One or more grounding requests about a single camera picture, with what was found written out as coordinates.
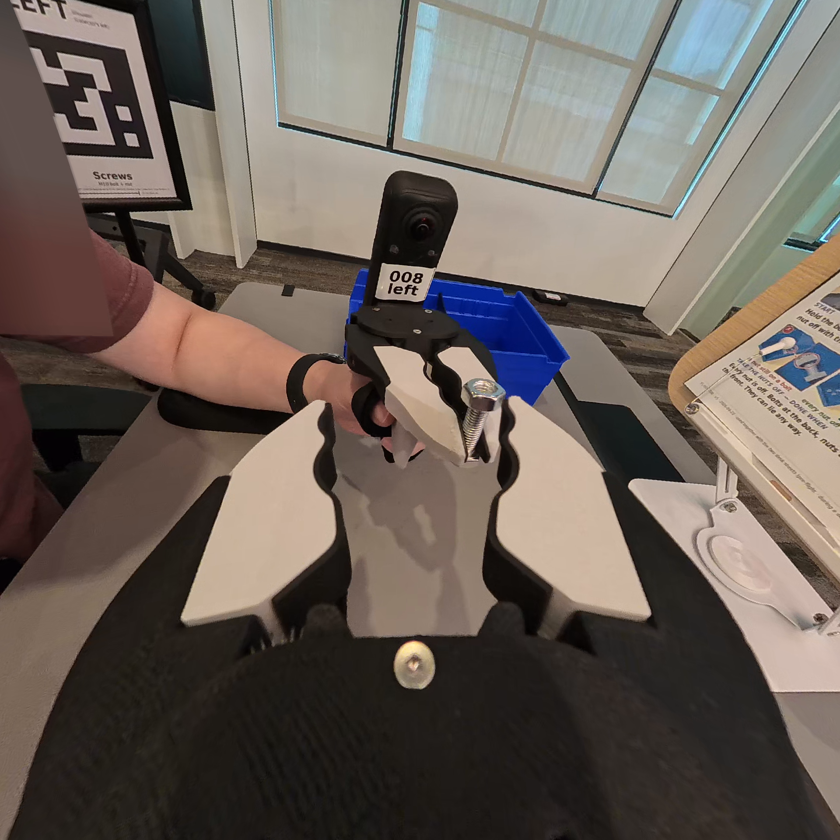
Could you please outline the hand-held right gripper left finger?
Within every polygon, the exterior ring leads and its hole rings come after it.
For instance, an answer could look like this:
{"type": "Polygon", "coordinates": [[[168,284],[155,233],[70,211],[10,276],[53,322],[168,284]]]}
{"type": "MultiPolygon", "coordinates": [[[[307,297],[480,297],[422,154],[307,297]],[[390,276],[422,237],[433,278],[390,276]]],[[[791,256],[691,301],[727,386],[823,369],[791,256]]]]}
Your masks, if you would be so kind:
{"type": "Polygon", "coordinates": [[[181,621],[254,615],[269,640],[300,634],[315,604],[347,614],[352,559],[334,493],[332,405],[313,401],[230,472],[181,621]]]}

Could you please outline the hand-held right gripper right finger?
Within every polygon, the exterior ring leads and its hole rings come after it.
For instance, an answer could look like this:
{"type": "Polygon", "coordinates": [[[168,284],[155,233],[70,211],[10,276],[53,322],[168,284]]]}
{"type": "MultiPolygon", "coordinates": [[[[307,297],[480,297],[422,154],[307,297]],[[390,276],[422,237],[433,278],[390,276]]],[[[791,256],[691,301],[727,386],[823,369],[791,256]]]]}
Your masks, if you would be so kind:
{"type": "Polygon", "coordinates": [[[499,444],[482,559],[488,591],[544,638],[582,612],[648,621],[601,463],[518,395],[503,406],[499,444]]]}

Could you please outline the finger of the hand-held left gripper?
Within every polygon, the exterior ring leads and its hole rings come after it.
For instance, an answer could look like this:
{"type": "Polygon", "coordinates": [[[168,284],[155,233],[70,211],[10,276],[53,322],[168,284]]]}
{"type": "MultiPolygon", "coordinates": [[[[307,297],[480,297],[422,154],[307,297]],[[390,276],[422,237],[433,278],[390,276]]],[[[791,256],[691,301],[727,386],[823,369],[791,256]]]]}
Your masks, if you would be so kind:
{"type": "Polygon", "coordinates": [[[454,465],[469,463],[456,412],[443,401],[439,386],[428,378],[424,357],[394,344],[379,344],[373,350],[390,380],[384,406],[398,423],[431,453],[454,465]]]}
{"type": "MultiPolygon", "coordinates": [[[[465,384],[473,378],[497,384],[497,374],[492,372],[488,363],[467,346],[448,346],[447,350],[437,352],[437,357],[430,363],[430,376],[439,386],[443,401],[456,412],[460,431],[469,410],[469,393],[465,391],[465,384]]],[[[503,401],[505,393],[501,393],[494,406],[488,408],[482,433],[469,459],[482,459],[484,463],[494,463],[497,459],[503,401]]]]}

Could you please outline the steel hex nut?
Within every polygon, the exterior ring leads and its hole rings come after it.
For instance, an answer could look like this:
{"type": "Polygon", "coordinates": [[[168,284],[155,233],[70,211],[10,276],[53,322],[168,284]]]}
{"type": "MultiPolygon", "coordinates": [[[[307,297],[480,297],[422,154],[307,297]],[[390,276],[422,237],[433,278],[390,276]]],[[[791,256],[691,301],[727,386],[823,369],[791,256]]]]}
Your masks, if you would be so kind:
{"type": "Polygon", "coordinates": [[[486,376],[477,376],[463,384],[463,401],[475,412],[494,412],[505,395],[505,388],[486,376]]]}

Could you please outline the blue plastic bin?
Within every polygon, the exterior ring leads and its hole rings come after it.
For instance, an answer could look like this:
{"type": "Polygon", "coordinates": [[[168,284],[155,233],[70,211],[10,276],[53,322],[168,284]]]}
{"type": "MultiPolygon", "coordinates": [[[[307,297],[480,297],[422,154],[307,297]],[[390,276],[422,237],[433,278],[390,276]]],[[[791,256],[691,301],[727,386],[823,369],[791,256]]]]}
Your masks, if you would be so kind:
{"type": "Polygon", "coordinates": [[[469,344],[484,372],[460,372],[460,380],[494,378],[507,395],[533,405],[554,380],[567,350],[522,293],[509,295],[501,288],[433,278],[426,308],[447,310],[462,331],[469,331],[480,350],[469,344]]]}

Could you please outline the steel hex bolt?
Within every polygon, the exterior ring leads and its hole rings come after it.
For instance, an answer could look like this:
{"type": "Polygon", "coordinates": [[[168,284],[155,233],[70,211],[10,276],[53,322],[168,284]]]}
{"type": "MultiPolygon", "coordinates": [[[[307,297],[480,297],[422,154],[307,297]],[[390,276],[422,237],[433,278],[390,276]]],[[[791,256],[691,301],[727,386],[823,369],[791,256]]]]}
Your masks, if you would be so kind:
{"type": "Polygon", "coordinates": [[[492,463],[499,453],[499,425],[505,399],[497,403],[494,412],[465,412],[462,435],[465,442],[467,461],[492,463]]]}

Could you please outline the person's left forearm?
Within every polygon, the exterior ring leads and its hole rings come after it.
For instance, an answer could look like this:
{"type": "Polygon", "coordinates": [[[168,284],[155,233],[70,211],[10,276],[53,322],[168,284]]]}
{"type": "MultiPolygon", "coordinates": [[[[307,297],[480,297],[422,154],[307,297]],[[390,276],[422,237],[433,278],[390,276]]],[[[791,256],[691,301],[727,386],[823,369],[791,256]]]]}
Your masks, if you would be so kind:
{"type": "Polygon", "coordinates": [[[288,412],[286,378],[301,352],[155,284],[138,325],[89,357],[211,403],[288,412]]]}

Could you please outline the person's left hand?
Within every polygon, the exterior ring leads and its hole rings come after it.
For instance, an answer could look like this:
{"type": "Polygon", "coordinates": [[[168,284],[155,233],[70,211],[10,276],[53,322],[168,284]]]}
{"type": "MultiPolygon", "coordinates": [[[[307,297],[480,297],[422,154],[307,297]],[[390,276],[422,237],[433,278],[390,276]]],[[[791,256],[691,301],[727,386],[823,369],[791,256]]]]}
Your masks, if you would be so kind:
{"type": "Polygon", "coordinates": [[[352,435],[366,435],[356,414],[352,412],[352,397],[371,380],[354,372],[347,363],[328,359],[317,361],[303,378],[303,395],[307,401],[322,399],[334,406],[334,420],[352,435]]]}

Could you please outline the white document stand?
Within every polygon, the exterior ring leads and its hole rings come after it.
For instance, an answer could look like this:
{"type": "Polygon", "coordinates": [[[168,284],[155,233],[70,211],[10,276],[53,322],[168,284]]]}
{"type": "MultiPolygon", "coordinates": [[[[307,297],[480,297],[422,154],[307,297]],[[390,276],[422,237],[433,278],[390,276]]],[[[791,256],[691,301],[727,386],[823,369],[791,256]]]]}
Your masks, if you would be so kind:
{"type": "Polygon", "coordinates": [[[838,693],[838,610],[827,606],[738,499],[738,480],[827,568],[838,561],[838,531],[816,519],[793,485],[780,482],[708,405],[695,399],[686,414],[720,453],[716,484],[635,478],[629,489],[714,585],[772,693],[838,693]]]}

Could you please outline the dark office chair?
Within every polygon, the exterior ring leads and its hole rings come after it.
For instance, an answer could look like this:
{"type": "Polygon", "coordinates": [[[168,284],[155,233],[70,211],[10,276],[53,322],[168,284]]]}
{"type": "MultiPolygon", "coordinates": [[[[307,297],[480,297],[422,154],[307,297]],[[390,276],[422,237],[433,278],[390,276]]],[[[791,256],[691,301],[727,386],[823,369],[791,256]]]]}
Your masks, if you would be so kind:
{"type": "Polygon", "coordinates": [[[68,508],[102,461],[85,461],[79,437],[121,437],[149,405],[151,395],[77,384],[23,384],[32,440],[45,470],[38,476],[68,508]]]}

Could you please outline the printed instruction sheet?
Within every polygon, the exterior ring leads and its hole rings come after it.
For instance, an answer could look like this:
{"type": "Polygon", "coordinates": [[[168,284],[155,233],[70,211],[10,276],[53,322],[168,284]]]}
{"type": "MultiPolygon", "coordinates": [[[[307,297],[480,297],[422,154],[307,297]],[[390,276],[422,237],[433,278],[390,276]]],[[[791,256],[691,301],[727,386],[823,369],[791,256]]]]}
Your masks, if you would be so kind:
{"type": "Polygon", "coordinates": [[[791,491],[840,533],[838,275],[688,380],[693,395],[791,491]]]}

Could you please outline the white framed window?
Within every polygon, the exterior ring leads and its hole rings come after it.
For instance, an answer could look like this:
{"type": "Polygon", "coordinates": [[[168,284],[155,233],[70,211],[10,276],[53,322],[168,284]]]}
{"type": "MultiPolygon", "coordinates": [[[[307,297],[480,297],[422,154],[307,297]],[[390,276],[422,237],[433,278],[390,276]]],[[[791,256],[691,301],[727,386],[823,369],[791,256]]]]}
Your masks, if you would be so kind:
{"type": "Polygon", "coordinates": [[[791,0],[283,0],[279,124],[678,212],[791,0]]]}

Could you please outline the black easel stand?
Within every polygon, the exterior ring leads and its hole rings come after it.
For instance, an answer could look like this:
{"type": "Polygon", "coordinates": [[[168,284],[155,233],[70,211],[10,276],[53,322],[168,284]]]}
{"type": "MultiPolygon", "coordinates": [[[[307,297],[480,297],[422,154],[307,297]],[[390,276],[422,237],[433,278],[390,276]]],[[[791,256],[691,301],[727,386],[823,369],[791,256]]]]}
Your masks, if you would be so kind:
{"type": "Polygon", "coordinates": [[[128,258],[147,267],[155,282],[162,284],[164,273],[170,273],[181,286],[190,290],[192,301],[204,308],[217,307],[217,295],[196,278],[188,267],[185,267],[172,252],[172,235],[162,226],[136,224],[126,209],[117,209],[111,214],[87,212],[87,220],[92,231],[98,235],[123,241],[128,250],[128,258]]]}

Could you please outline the green glass partition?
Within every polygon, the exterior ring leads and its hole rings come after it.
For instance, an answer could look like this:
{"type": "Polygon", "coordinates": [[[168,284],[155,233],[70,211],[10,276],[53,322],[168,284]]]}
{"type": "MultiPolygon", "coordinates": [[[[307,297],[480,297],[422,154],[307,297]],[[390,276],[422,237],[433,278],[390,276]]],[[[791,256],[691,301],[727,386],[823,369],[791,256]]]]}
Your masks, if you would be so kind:
{"type": "Polygon", "coordinates": [[[840,116],[836,113],[735,246],[733,256],[723,261],[680,329],[693,340],[706,337],[834,237],[838,211],[840,116]]]}

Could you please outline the black framed tag sign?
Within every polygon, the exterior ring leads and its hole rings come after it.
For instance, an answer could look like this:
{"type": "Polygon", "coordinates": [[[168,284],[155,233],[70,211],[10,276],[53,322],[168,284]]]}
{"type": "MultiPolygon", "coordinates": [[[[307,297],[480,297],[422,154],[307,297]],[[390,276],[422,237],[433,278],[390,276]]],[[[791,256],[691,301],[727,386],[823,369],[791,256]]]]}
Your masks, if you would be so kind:
{"type": "Polygon", "coordinates": [[[190,211],[149,3],[13,0],[87,211],[190,211]]]}

